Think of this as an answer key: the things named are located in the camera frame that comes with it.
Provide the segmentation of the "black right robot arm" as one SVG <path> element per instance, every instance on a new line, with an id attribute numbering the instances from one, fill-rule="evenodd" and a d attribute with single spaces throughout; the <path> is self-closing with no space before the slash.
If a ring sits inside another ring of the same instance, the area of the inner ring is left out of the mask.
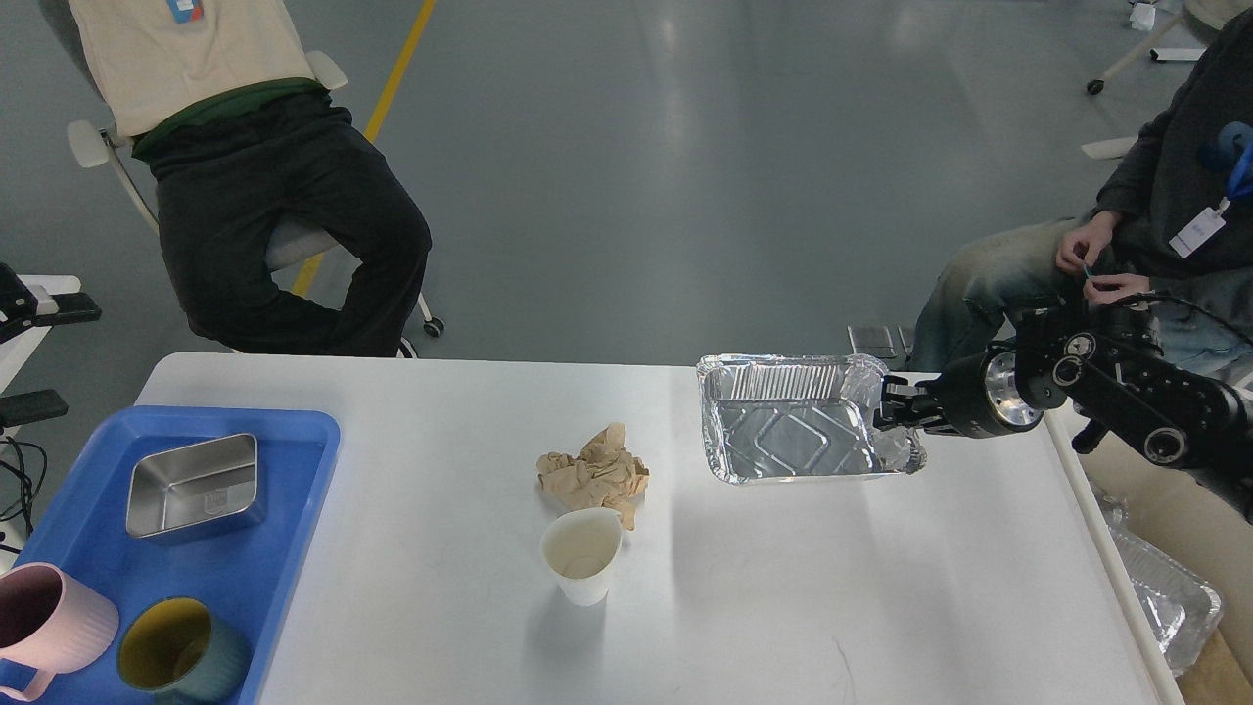
<path id="1" fill-rule="evenodd" d="M 1089 421 L 1071 442 L 1078 452 L 1113 435 L 1249 517 L 1250 394 L 1168 362 L 1150 301 L 1017 309 L 1014 338 L 991 341 L 937 378 L 887 376 L 875 427 L 985 440 L 1034 430 L 1044 411 L 1071 401 Z"/>

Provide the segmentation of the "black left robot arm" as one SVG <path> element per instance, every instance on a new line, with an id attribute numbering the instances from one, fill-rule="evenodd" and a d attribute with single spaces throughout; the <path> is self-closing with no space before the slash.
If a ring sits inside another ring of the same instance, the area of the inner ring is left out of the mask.
<path id="1" fill-rule="evenodd" d="M 55 326 L 98 321 L 100 308 L 75 275 L 18 275 L 1 264 L 1 389 L 6 389 Z M 3 394 L 3 433 L 60 418 L 68 404 L 54 389 Z"/>

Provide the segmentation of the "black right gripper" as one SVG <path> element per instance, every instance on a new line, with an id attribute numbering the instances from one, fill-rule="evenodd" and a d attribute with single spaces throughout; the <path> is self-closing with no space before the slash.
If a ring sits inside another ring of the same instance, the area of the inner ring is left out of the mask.
<path id="1" fill-rule="evenodd" d="M 885 376 L 875 430 L 925 430 L 932 436 L 987 440 L 1029 432 L 1042 411 L 1019 392 L 1017 356 L 1011 351 L 960 358 L 935 379 Z"/>

